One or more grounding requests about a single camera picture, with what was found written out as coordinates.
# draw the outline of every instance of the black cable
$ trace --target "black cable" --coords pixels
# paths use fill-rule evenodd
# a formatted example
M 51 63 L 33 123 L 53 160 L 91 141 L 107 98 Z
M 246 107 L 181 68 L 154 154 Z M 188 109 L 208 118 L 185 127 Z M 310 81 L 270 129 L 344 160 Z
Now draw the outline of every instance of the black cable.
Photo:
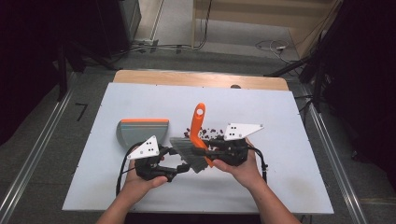
M 132 167 L 131 169 L 122 172 L 122 174 L 128 173 L 128 172 L 130 172 L 130 171 L 132 171 L 132 170 L 134 170 L 134 169 L 136 169 L 136 167 Z
M 156 49 L 156 48 L 169 48 L 169 49 L 188 49 L 188 50 L 199 50 L 201 49 L 207 40 L 207 27 L 209 24 L 209 16 L 210 16 L 210 10 L 212 8 L 212 0 L 209 2 L 209 6 L 207 8 L 207 13 L 206 13 L 206 18 L 205 18 L 205 34 L 204 34 L 204 39 L 201 41 L 201 43 L 198 46 L 192 46 L 192 45 L 157 45 L 157 46 L 151 46 L 151 45 L 146 45 L 146 44 L 137 44 L 140 45 L 139 47 L 136 47 L 131 50 L 137 50 L 137 49 Z
M 309 106 L 313 103 L 313 99 L 309 100 L 308 102 L 305 103 L 305 106 L 299 110 L 299 112 L 304 111 L 303 115 L 303 125 L 305 127 L 305 121 L 306 121 L 306 114 L 308 113 Z
M 210 15 L 210 9 L 212 8 L 212 0 L 210 0 L 209 2 L 209 7 L 207 9 L 207 13 L 206 13 L 206 19 L 205 19 L 205 35 L 204 35 L 204 39 L 203 41 L 197 46 L 192 46 L 192 45 L 156 45 L 156 46 L 151 46 L 151 45 L 147 45 L 145 43 L 132 43 L 131 46 L 133 45 L 138 45 L 135 48 L 132 49 L 128 49 L 125 52 L 123 52 L 119 58 L 115 59 L 114 61 L 110 62 L 110 64 L 116 63 L 118 62 L 120 59 L 122 59 L 126 54 L 128 54 L 129 52 L 132 51 L 139 51 L 139 50 L 143 50 L 143 49 L 160 49 L 160 48 L 166 48 L 166 49 L 186 49 L 186 50 L 200 50 L 206 43 L 206 39 L 207 39 L 207 25 L 209 24 L 209 15 Z
M 313 98 L 313 95 L 304 95 L 304 96 L 294 96 L 294 99 L 306 99 L 306 98 Z
M 297 72 L 297 70 L 296 70 L 295 68 L 293 68 L 293 70 L 294 70 L 294 72 L 297 74 L 297 77 L 299 77 L 299 76 L 300 76 L 300 73 Z
M 124 158 L 123 158 L 123 161 L 122 161 L 121 168 L 120 168 L 119 178 L 117 179 L 116 195 L 119 195 L 119 193 L 120 193 L 122 175 L 126 173 L 126 172 L 123 171 L 123 167 L 124 167 L 124 165 L 125 165 L 125 162 L 126 162 L 126 160 L 127 160 L 128 155 L 131 154 L 132 150 L 133 150 L 135 147 L 138 147 L 138 146 L 142 145 L 143 143 L 144 143 L 144 142 L 139 142 L 139 143 L 134 144 L 134 145 L 131 146 L 131 147 L 128 149 L 128 151 L 126 152 L 126 154 L 125 154 L 125 156 L 124 156 Z
M 256 152 L 256 154 L 259 155 L 260 159 L 262 160 L 262 178 L 267 183 L 267 167 L 268 167 L 268 165 L 265 164 L 265 162 L 264 162 L 264 156 L 262 155 L 262 152 L 255 147 L 248 147 L 248 149 L 254 150 Z

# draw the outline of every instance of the metal rail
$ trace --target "metal rail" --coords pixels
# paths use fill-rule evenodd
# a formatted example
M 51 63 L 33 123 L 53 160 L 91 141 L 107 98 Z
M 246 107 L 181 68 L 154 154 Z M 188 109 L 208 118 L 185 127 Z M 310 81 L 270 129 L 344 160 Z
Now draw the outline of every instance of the metal rail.
M 11 218 L 12 213 L 14 212 L 15 207 L 17 206 L 18 201 L 20 200 L 24 190 L 27 187 L 27 184 L 35 170 L 38 162 L 41 159 L 41 156 L 44 150 L 47 147 L 47 143 L 49 142 L 53 131 L 55 130 L 58 121 L 60 120 L 62 113 L 64 112 L 67 103 L 70 100 L 70 97 L 74 91 L 75 84 L 78 81 L 78 77 L 76 73 L 72 73 L 70 77 L 70 88 L 67 91 L 66 95 L 62 99 L 61 102 L 58 102 L 54 107 L 49 119 L 41 132 L 38 136 L 35 145 L 33 146 L 29 156 L 27 157 L 25 163 L 23 164 L 20 172 L 18 173 L 17 177 L 14 179 L 12 184 L 10 185 L 5 199 L 2 201 L 0 207 L 0 223 L 8 223 L 9 219 Z
M 303 93 L 310 95 L 311 92 L 304 85 L 302 86 Z M 337 179 L 338 185 L 341 192 L 343 193 L 344 200 L 346 201 L 346 206 L 349 210 L 349 214 L 355 224 L 366 224 L 368 223 L 363 210 L 361 209 L 361 204 L 358 197 L 356 196 L 355 190 L 347 177 L 347 172 L 344 169 L 342 162 L 338 157 L 337 150 L 332 143 L 329 132 L 324 124 L 321 114 L 318 114 L 315 108 L 311 105 L 309 106 L 310 114 L 315 122 L 318 129 L 318 134 L 323 143 L 324 149 L 326 151 L 327 157 L 329 158 L 330 165 L 334 171 L 335 178 Z

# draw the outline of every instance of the power cord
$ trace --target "power cord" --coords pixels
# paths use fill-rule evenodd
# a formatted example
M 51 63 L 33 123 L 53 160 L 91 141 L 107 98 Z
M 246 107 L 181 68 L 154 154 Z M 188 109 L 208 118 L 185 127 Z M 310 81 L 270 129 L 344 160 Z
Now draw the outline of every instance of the power cord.
M 134 167 L 134 168 L 129 169 L 127 171 L 123 171 L 128 155 L 131 154 L 132 150 L 134 150 L 135 147 L 138 147 L 138 146 L 142 145 L 143 143 L 144 142 L 139 142 L 139 143 L 134 144 L 126 152 L 126 154 L 125 154 L 125 156 L 124 156 L 124 158 L 122 160 L 122 165 L 121 165 L 121 168 L 120 168 L 119 178 L 117 179 L 116 195 L 119 195 L 119 193 L 120 193 L 122 175 L 125 174 L 125 173 L 128 173 L 129 171 L 131 171 L 131 170 L 136 168 L 136 167 Z
M 276 50 L 277 50 L 278 52 L 275 52 L 274 49 L 273 49 L 273 47 L 272 47 L 272 45 L 273 45 L 274 43 L 279 43 L 279 41 L 283 41 L 284 43 L 286 43 L 286 45 L 281 45 L 281 46 L 279 46 L 279 47 L 276 47 Z M 284 50 L 285 48 L 287 48 L 288 46 L 289 46 L 289 42 L 288 42 L 288 41 L 285 41 L 285 40 L 273 40 L 273 41 L 271 41 L 271 43 L 270 43 L 270 50 L 275 54 L 275 56 L 276 56 L 278 59 L 282 60 L 283 62 L 285 62 L 285 63 L 292 63 L 292 62 L 290 62 L 290 61 L 287 61 L 287 60 L 283 59 L 283 58 L 280 56 L 280 54 L 283 52 L 283 50 Z
M 184 49 L 184 50 L 200 50 L 201 48 L 204 47 L 206 40 L 207 40 L 207 27 L 209 24 L 209 16 L 210 16 L 210 9 L 212 8 L 212 0 L 210 0 L 209 2 L 209 6 L 207 9 L 207 13 L 206 13 L 206 18 L 205 18 L 205 34 L 204 34 L 204 39 L 201 41 L 201 43 L 198 46 L 192 46 L 192 45 L 156 45 L 156 46 L 151 46 L 145 43 L 132 43 L 132 46 L 137 46 L 131 49 L 128 49 L 122 53 L 120 53 L 120 57 L 115 59 L 114 61 L 110 62 L 110 64 L 114 64 L 116 62 L 118 62 L 120 59 L 122 59 L 126 54 L 130 53 L 130 52 L 135 52 L 135 51 L 143 51 L 145 49 L 176 49 L 176 50 L 180 50 L 180 49 Z
M 303 96 L 294 96 L 294 99 L 306 99 L 306 98 L 314 98 L 314 95 L 303 95 Z
M 313 99 L 310 99 L 309 101 L 307 101 L 305 103 L 305 105 L 299 110 L 299 112 L 304 111 L 304 115 L 303 115 L 303 125 L 305 127 L 305 122 L 306 122 L 306 114 L 308 113 L 309 110 L 309 106 L 314 103 Z
M 255 148 L 255 147 L 251 147 L 251 146 L 249 146 L 248 149 L 255 151 L 256 154 L 259 155 L 259 157 L 262 161 L 262 178 L 264 179 L 264 181 L 266 183 L 268 183 L 267 182 L 267 167 L 268 167 L 268 165 L 265 164 L 265 162 L 264 162 L 264 156 L 262 155 L 262 152 L 259 149 Z

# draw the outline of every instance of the table surface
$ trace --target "table surface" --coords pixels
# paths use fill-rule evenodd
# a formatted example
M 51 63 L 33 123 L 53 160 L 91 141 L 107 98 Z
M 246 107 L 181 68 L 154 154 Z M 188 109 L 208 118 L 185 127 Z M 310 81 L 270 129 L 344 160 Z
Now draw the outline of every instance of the table surface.
M 235 84 L 251 89 L 229 88 Z M 235 100 L 244 104 L 235 106 Z M 114 200 L 115 181 L 125 153 L 115 136 L 120 119 L 128 116 L 170 119 L 163 142 L 170 146 L 169 137 L 183 136 L 189 127 L 197 102 L 206 104 L 204 128 L 218 130 L 225 128 L 228 122 L 264 124 L 263 131 L 249 138 L 269 164 L 269 186 L 292 213 L 333 213 L 298 108 L 291 92 L 287 91 L 285 80 L 159 71 L 119 71 L 114 83 L 109 84 L 64 202 L 64 210 L 100 211 Z M 180 164 L 180 158 L 165 157 L 164 162 L 164 166 L 175 167 Z M 198 175 L 189 171 L 176 176 L 172 183 L 151 190 L 133 210 L 217 214 L 258 212 L 248 191 L 230 175 L 215 168 L 206 168 Z

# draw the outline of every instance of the orange handle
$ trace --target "orange handle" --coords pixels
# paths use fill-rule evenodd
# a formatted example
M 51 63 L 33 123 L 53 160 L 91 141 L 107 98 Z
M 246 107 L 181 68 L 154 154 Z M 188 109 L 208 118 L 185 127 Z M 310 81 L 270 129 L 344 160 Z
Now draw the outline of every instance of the orange handle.
M 207 146 L 204 141 L 199 137 L 199 132 L 201 131 L 202 124 L 204 123 L 205 116 L 205 104 L 199 103 L 194 110 L 194 114 L 192 116 L 191 121 L 191 132 L 190 132 L 190 140 L 196 146 L 200 148 L 204 148 L 207 150 Z M 207 164 L 210 167 L 213 167 L 213 163 L 210 159 L 205 157 Z

